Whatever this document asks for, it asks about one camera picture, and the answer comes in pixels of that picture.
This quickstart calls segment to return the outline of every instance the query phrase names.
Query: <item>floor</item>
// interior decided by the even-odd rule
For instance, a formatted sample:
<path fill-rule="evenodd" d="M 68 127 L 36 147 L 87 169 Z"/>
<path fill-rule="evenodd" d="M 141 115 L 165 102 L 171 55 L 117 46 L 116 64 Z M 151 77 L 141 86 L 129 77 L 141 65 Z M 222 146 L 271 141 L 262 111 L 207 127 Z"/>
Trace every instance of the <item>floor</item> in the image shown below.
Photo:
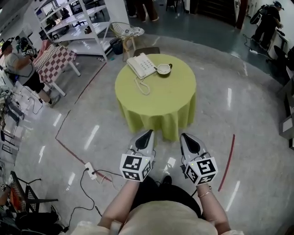
<path fill-rule="evenodd" d="M 183 60 L 195 73 L 195 119 L 181 131 L 200 138 L 216 158 L 219 174 L 211 186 L 227 211 L 231 227 L 247 235 L 283 235 L 293 218 L 294 160 L 287 140 L 278 134 L 284 113 L 275 92 L 281 85 L 241 59 L 204 45 L 147 34 L 142 41 Z M 22 142 L 14 170 L 27 181 L 42 178 L 31 186 L 39 198 L 59 200 L 54 205 L 64 225 L 68 225 L 74 207 L 93 206 L 80 187 L 84 163 L 119 173 L 121 154 L 134 136 L 121 116 L 114 92 L 116 76 L 126 63 L 122 55 L 108 58 L 105 64 L 96 57 L 79 56 L 76 62 L 82 75 L 77 77 L 67 68 L 57 81 L 67 95 L 53 109 L 44 106 L 34 115 L 32 103 L 26 101 L 31 94 L 23 89 L 24 98 L 17 98 L 26 117 L 16 129 Z M 39 107 L 36 102 L 34 112 Z M 232 160 L 218 192 L 234 134 Z M 160 132 L 158 135 L 150 176 L 160 181 L 170 174 L 175 185 L 193 193 L 195 187 L 180 169 L 179 142 L 163 140 Z M 82 186 L 103 212 L 124 182 L 113 176 L 115 188 L 106 179 L 98 185 L 85 174 Z M 46 203 L 41 210 L 49 208 Z M 99 219 L 95 208 L 78 209 L 67 234 L 79 221 L 96 224 Z"/>
<path fill-rule="evenodd" d="M 256 26 L 249 23 L 249 18 L 245 18 L 243 28 L 240 31 L 232 25 L 213 18 L 186 14 L 182 4 L 178 4 L 177 13 L 170 7 L 166 11 L 165 5 L 160 6 L 163 2 L 163 0 L 154 1 L 160 20 L 156 22 L 147 20 L 146 23 L 142 23 L 137 18 L 130 18 L 130 24 L 143 28 L 147 34 L 179 38 L 229 53 L 270 74 L 279 83 L 285 84 L 287 82 L 285 78 L 278 75 L 272 64 L 266 63 L 266 57 L 250 53 L 244 45 L 246 39 L 243 34 L 250 38 L 256 30 Z M 249 41 L 248 45 L 259 53 L 265 53 L 254 42 Z"/>

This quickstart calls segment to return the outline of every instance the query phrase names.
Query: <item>shoe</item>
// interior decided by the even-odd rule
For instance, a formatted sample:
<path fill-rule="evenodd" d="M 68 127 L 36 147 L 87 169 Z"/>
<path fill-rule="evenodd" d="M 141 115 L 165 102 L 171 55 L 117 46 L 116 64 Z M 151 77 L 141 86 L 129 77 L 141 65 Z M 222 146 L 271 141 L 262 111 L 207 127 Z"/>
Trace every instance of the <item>shoe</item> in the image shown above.
<path fill-rule="evenodd" d="M 51 213 L 55 213 L 58 216 L 58 221 L 61 221 L 61 215 L 58 213 L 57 208 L 54 205 L 51 205 Z"/>
<path fill-rule="evenodd" d="M 255 38 L 253 36 L 252 36 L 251 40 L 254 41 L 254 42 L 256 42 L 256 43 L 260 43 L 260 41 L 259 40 L 258 41 L 255 40 Z"/>
<path fill-rule="evenodd" d="M 59 100 L 60 100 L 60 95 L 51 98 L 52 104 L 49 104 L 49 107 L 50 107 L 50 108 L 53 108 L 54 105 L 56 105 L 56 103 L 57 103 Z"/>
<path fill-rule="evenodd" d="M 171 183 L 172 183 L 171 177 L 169 175 L 165 176 L 164 180 L 162 181 L 162 184 L 171 185 Z"/>
<path fill-rule="evenodd" d="M 259 47 L 260 47 L 261 49 L 265 50 L 265 51 L 268 50 L 268 47 L 263 47 L 261 44 L 259 44 Z"/>
<path fill-rule="evenodd" d="M 159 20 L 159 17 L 157 17 L 155 20 L 152 20 L 151 22 L 155 22 L 155 21 L 157 21 L 157 20 Z"/>

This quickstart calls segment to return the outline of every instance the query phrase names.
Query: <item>round table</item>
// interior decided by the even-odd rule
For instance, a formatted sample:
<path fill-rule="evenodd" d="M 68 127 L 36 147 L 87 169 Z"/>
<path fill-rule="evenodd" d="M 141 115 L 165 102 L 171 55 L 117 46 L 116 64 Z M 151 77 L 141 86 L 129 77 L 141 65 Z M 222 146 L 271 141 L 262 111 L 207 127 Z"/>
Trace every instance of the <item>round table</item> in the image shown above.
<path fill-rule="evenodd" d="M 147 55 L 155 66 L 172 64 L 169 77 L 154 73 L 144 79 L 150 94 L 143 95 L 129 65 L 119 72 L 115 94 L 131 132 L 141 128 L 162 130 L 168 140 L 179 139 L 179 128 L 186 128 L 194 120 L 196 79 L 192 69 L 176 57 L 164 54 Z"/>

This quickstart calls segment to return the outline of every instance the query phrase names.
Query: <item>white telephone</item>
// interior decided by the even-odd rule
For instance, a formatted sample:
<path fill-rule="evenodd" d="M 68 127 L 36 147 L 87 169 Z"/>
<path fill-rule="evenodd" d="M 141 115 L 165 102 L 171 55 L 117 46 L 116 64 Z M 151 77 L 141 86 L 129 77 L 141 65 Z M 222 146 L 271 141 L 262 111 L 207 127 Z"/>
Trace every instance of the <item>white telephone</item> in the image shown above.
<path fill-rule="evenodd" d="M 139 56 L 129 58 L 127 63 L 141 80 L 156 72 L 154 68 L 155 65 L 144 53 L 141 53 Z"/>

